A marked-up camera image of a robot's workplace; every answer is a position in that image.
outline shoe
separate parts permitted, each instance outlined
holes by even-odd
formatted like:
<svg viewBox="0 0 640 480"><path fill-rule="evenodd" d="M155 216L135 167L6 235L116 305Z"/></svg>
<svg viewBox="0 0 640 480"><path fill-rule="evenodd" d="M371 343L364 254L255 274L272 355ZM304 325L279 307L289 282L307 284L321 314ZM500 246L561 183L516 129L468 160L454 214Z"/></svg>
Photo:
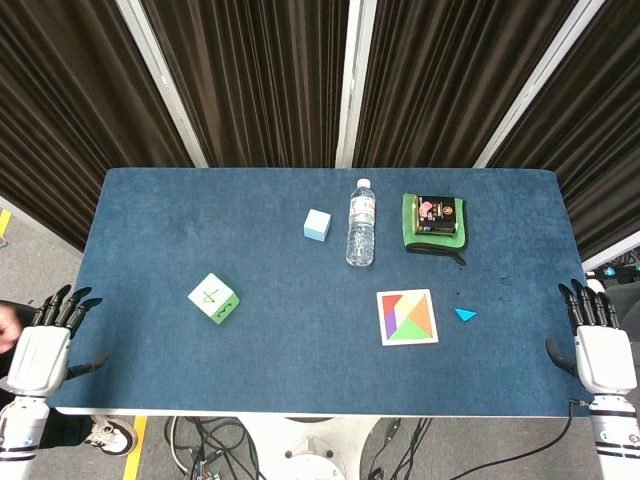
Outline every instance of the shoe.
<svg viewBox="0 0 640 480"><path fill-rule="evenodd" d="M92 416L93 427L85 439L92 447L107 455L121 457L136 448L138 435L131 425L117 418Z"/></svg>

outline curtain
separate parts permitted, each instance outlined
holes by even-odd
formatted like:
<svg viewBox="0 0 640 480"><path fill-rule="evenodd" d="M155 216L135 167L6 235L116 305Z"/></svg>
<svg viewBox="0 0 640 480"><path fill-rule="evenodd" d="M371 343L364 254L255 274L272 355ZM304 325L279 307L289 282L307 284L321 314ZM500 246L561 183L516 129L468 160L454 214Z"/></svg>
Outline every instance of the curtain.
<svg viewBox="0 0 640 480"><path fill-rule="evenodd" d="M575 3L378 0L354 166L473 166Z"/></svg>
<svg viewBox="0 0 640 480"><path fill-rule="evenodd" d="M193 166L112 0L0 3L0 195L82 249L102 180Z"/></svg>
<svg viewBox="0 0 640 480"><path fill-rule="evenodd" d="M211 166L330 167L346 0L144 0Z"/></svg>
<svg viewBox="0 0 640 480"><path fill-rule="evenodd" d="M583 258L640 230L640 8L606 2L493 167L554 170Z"/></svg>

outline cable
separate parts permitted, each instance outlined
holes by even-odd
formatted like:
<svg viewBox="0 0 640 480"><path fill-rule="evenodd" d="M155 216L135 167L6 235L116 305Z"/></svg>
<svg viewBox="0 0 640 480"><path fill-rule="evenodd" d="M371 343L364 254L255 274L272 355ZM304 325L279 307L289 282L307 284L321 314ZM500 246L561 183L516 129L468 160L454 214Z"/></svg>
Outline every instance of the cable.
<svg viewBox="0 0 640 480"><path fill-rule="evenodd" d="M369 467L369 474L367 475L367 480L374 480L375 477L377 476L377 472L380 471L380 469L376 469L376 475L373 474L373 466L376 464L376 460L378 459L378 457L380 456L380 454L382 453L382 451L387 448L388 443L385 443L382 448L380 450L378 450L378 453L376 453L373 456L373 460L371 460L371 466Z"/></svg>
<svg viewBox="0 0 640 480"><path fill-rule="evenodd" d="M493 467L495 465L500 465L501 463L512 462L514 460L519 460L521 458L528 457L530 455L535 455L536 453L540 453L541 451L546 450L547 448L554 446L556 443L558 443L560 440L562 440L562 438L569 431L569 427L571 426L571 422L573 421L574 407L576 405L582 406L582 403L579 400L574 400L574 399L570 399L569 400L569 418L567 420L567 423L565 424L564 428L562 429L562 432L560 432L560 435L558 435L556 438L551 440L546 445L543 445L542 447L538 447L538 448L536 448L534 450L531 450L530 452L522 453L520 455L516 455L514 457L505 458L503 460L497 460L495 462L485 463L484 465L478 465L477 467L474 467L474 468L472 468L470 470L467 470L466 472L462 472L461 474L456 475L455 477L452 477L450 480L458 480L459 478L462 478L462 477L464 477L466 475L469 475L470 473L477 472L478 470L481 470L483 468Z"/></svg>
<svg viewBox="0 0 640 480"><path fill-rule="evenodd" d="M197 453L194 458L193 465L191 467L191 473L189 478L194 478L196 474L196 467L198 462L204 462L207 465L213 464L216 460L222 458L224 462L227 464L231 476L234 480L238 479L238 476L235 471L234 462L239 466L249 477L255 480L267 480L265 476L260 472L259 464L258 464L258 456L256 451L255 443L253 439L249 435L249 432L245 428L245 426L236 418L225 418L225 417L214 417L206 420L202 420L200 418L191 418L191 417L173 417L171 419L167 419L164 427L164 438L165 441L169 444L171 448L171 455L173 456L174 462L178 466L178 469L183 474L188 474L189 469L180 462L178 458L177 451L179 450L195 450L190 448L187 445L177 445L176 444L176 431L177 425L180 418L184 418L187 423L190 423L195 426L196 431L200 437L200 445L197 447ZM225 427L235 427L239 428L241 431L240 439L233 443L232 445L226 445L222 440L216 437L216 433ZM253 472L247 468L234 454L234 450L239 449L243 444L248 447L249 460L251 461L251 466L253 467ZM207 455L205 449L210 447L214 449L214 452Z"/></svg>
<svg viewBox="0 0 640 480"><path fill-rule="evenodd" d="M425 435L429 431L429 428L431 427L432 423L433 423L433 418L429 418L428 420L425 418L422 418L418 421L418 425L416 426L415 430L413 431L413 434L411 435L411 441L409 442L409 447L407 448L407 451L404 453L404 455L400 459L400 462L398 463L398 466L394 470L393 474L391 475L391 477L389 477L389 480L398 480L398 475L400 474L400 471L407 465L409 466L409 468L404 474L404 480L409 479L411 475L411 470L413 469L413 458L415 456L415 453L418 450L418 447L420 446L420 444L422 443L422 440L424 439Z"/></svg>
<svg viewBox="0 0 640 480"><path fill-rule="evenodd" d="M380 454L383 452L383 450L387 448L387 445L389 445L391 441L395 438L396 434L398 433L398 430L400 429L401 423L402 423L402 419L396 418L393 420L393 422L389 424L389 427L387 428L387 434L384 437L384 445L382 445L380 450L378 450L378 453L376 453L373 456L373 460L371 460L371 466L369 467L369 475L367 475L367 480L376 480L376 477L378 477L378 474L382 473L381 468L376 468L376 470L374 471L373 466L376 464L376 460L378 459Z"/></svg>

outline floor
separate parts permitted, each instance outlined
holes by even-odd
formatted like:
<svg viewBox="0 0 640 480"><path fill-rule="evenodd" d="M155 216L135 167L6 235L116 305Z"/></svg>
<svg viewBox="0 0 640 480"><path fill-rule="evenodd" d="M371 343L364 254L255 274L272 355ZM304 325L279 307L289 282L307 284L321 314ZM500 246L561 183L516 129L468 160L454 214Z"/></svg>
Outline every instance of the floor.
<svg viewBox="0 0 640 480"><path fill-rule="evenodd" d="M0 298L38 305L61 285L74 282L81 261L79 255L51 243L45 233L33 230L15 217L12 217L5 237L9 245L0 249ZM640 349L635 348L635 352L640 354ZM631 395L636 408L640 406L639 397L637 390ZM164 441L165 421L166 418L161 417L149 419L138 469L140 479L184 478L175 467ZM366 478L373 455L382 445L388 422L379 422L367 442L362 455L363 479ZM437 418L416 454L412 478L447 479L478 464L531 450L554 438L564 423L563 419ZM415 420L403 421L396 438L380 455L376 465L382 466L387 472L385 478L402 457L415 424ZM179 444L195 445L197 436L193 429L185 425L185 428L178 429L177 441ZM240 455L240 459L246 461L246 454ZM41 450L31 478L119 480L123 478L125 461L124 458L107 457L84 445ZM221 468L220 478L227 480L233 477ZM248 478L238 474L238 479ZM543 453L485 469L468 478L599 479L590 422L588 419L577 419L565 439Z"/></svg>

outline plastic bottle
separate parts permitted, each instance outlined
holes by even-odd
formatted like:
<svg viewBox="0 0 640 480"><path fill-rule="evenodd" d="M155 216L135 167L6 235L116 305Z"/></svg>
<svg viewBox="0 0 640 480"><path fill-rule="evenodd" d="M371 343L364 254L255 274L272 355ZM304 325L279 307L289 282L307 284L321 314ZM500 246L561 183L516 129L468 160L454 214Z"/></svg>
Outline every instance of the plastic bottle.
<svg viewBox="0 0 640 480"><path fill-rule="evenodd" d="M376 221L376 196L371 191L371 181L358 180L351 194L349 210L349 234L347 235L347 263L354 267L366 267L373 262L374 225Z"/></svg>

